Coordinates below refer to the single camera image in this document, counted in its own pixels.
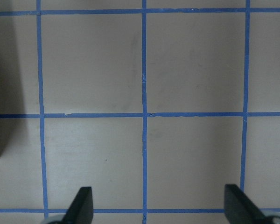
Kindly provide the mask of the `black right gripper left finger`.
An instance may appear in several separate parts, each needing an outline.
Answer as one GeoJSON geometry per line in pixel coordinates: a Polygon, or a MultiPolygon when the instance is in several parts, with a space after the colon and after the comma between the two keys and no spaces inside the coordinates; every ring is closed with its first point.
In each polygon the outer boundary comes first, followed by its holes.
{"type": "Polygon", "coordinates": [[[91,187],[81,187],[62,218],[62,224],[91,224],[94,216],[91,187]]]}

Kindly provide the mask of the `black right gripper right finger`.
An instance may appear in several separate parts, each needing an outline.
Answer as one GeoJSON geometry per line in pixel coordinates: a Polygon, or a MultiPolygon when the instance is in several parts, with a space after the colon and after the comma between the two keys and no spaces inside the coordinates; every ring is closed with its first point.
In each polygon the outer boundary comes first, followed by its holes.
{"type": "Polygon", "coordinates": [[[267,224],[266,216],[236,184],[224,187],[224,215],[230,224],[267,224]]]}

